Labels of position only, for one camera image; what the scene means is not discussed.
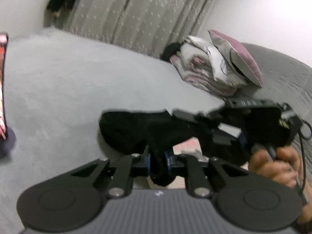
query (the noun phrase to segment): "white wall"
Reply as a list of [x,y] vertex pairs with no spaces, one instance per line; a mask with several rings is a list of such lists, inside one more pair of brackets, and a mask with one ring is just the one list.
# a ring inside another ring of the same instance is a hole
[[215,0],[199,36],[216,29],[312,67],[312,0]]
[[0,0],[0,31],[10,37],[38,31],[49,0]]

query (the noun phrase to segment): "metal bolt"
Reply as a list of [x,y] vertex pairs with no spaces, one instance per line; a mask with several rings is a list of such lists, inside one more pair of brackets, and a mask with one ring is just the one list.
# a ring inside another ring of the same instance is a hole
[[208,188],[205,188],[205,187],[197,187],[195,190],[194,190],[194,193],[197,195],[197,196],[200,196],[200,197],[205,197],[205,196],[208,196],[210,194],[210,190]]
[[109,195],[110,196],[113,196],[113,197],[120,197],[124,194],[124,190],[122,188],[119,188],[119,187],[114,187],[114,188],[111,188],[109,191],[108,191]]

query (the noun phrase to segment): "gray quilt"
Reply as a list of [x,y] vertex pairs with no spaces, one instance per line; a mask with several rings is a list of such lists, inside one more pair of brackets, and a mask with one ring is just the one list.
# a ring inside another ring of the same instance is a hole
[[[265,88],[243,94],[288,102],[312,122],[311,69],[286,55],[246,44],[264,74]],[[97,158],[120,157],[103,141],[103,109],[208,111],[223,104],[183,82],[174,66],[117,46],[45,29],[11,40],[5,78],[8,125],[17,136],[0,161],[0,233],[22,224],[15,210],[29,186]],[[311,144],[306,144],[311,170]],[[136,180],[146,187],[146,180]]]

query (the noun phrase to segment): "pillow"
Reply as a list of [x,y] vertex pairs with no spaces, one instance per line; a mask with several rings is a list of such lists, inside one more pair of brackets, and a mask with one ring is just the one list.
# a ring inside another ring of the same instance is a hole
[[261,71],[248,52],[237,40],[216,30],[209,30],[213,45],[219,50],[229,64],[236,66],[250,81],[262,87]]

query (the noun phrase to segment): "curtain fold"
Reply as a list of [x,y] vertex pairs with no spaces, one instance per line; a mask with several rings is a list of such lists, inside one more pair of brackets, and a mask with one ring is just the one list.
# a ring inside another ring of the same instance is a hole
[[211,0],[79,0],[63,29],[159,57],[169,42],[196,34]]

